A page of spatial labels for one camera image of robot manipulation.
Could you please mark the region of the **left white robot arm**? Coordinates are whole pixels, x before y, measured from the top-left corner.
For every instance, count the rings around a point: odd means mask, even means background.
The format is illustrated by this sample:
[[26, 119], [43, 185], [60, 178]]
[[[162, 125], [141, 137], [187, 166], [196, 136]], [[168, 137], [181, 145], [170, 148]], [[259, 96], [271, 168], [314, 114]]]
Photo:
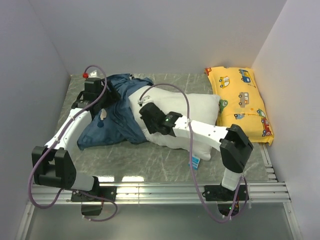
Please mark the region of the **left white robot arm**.
[[71, 151], [84, 129], [96, 114], [119, 101], [120, 94], [106, 77], [87, 77], [84, 90], [71, 105], [67, 119], [58, 132], [44, 146], [36, 146], [31, 153], [32, 171], [28, 179], [28, 197], [32, 203], [32, 185], [69, 190], [96, 201], [102, 198], [96, 176], [77, 172]]

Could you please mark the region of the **blue cartoon pillowcase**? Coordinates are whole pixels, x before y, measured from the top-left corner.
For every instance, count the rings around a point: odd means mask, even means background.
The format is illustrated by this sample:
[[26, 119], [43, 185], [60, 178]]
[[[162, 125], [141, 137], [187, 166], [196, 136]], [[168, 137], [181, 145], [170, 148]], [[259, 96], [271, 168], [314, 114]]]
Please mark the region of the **blue cartoon pillowcase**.
[[107, 80], [120, 94], [120, 100], [100, 110], [83, 130], [77, 140], [80, 150], [115, 145], [123, 141], [131, 144], [141, 144], [147, 141], [135, 120], [129, 97], [142, 87], [152, 86], [153, 81], [148, 77], [137, 78], [129, 73], [110, 75]]

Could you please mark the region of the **white pillow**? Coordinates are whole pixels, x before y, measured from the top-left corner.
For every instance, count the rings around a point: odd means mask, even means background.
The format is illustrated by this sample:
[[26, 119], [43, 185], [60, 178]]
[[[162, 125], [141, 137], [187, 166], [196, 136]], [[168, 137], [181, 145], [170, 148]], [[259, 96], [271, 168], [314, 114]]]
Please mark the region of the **white pillow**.
[[[145, 138], [156, 145], [166, 146], [171, 149], [190, 150], [190, 140], [184, 137], [173, 137], [170, 135], [162, 135], [160, 133], [150, 134], [141, 119], [138, 105], [138, 99], [148, 87], [144, 86], [132, 93], [128, 99], [132, 114], [135, 121], [139, 125]], [[150, 96], [153, 103], [165, 114], [169, 112], [187, 115], [187, 103], [189, 102], [189, 116], [191, 120], [199, 121], [209, 125], [215, 125], [219, 113], [220, 96], [215, 94], [199, 94], [189, 93], [183, 95], [181, 92], [172, 92], [157, 87], [150, 89], [144, 96]]]

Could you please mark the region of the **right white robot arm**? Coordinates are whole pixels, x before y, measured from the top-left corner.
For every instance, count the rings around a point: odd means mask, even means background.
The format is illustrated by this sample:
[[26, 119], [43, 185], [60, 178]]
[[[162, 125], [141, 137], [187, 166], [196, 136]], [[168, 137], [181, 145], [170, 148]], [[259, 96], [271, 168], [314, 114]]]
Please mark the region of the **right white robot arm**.
[[207, 144], [220, 152], [224, 174], [217, 189], [205, 194], [207, 201], [227, 202], [238, 195], [240, 178], [254, 148], [239, 125], [215, 126], [192, 120], [189, 104], [186, 115], [174, 111], [165, 114], [153, 102], [140, 103], [139, 106], [140, 118], [150, 134], [189, 139], [190, 153], [194, 141]]

